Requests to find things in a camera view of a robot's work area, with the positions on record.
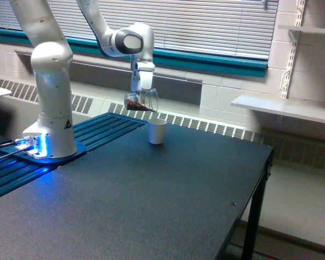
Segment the table surface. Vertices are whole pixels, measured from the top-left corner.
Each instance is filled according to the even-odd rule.
[[[0,197],[0,259],[214,259],[271,154],[173,125],[154,146],[142,126]]]

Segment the black cable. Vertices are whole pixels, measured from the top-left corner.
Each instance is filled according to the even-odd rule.
[[[10,145],[15,145],[15,144],[16,144],[15,142],[7,142],[5,144],[1,144],[0,145],[0,148],[6,147],[6,146],[10,146]]]
[[[33,149],[33,148],[34,148],[33,146],[29,146],[29,147],[24,148],[24,149],[22,149],[22,150],[16,150],[16,151],[14,151],[14,152],[12,152],[12,153],[8,153],[8,154],[5,154],[5,155],[3,155],[3,156],[0,156],[0,159],[3,159],[3,158],[5,158],[5,157],[8,157],[8,156],[10,156],[10,155],[13,155],[13,154],[16,154],[16,153],[19,153],[19,152],[28,151],[28,150],[31,150],[31,149]]]

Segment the white paper cup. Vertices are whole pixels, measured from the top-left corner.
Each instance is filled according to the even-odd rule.
[[[154,145],[163,143],[165,135],[166,121],[158,118],[148,120],[148,138],[149,142]]]

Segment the clear plastic cup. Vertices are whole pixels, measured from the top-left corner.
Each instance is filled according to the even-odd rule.
[[[124,105],[127,110],[156,112],[159,106],[158,92],[153,88],[128,93],[124,97]]]

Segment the table leg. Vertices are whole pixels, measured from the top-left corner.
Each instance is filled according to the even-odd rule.
[[[264,199],[266,181],[268,178],[269,164],[265,169],[265,174],[262,177],[254,195],[251,199],[250,212],[248,218],[247,230],[245,233],[245,240],[243,245],[242,260],[252,259],[256,233],[259,226],[259,219],[261,214],[262,201]]]

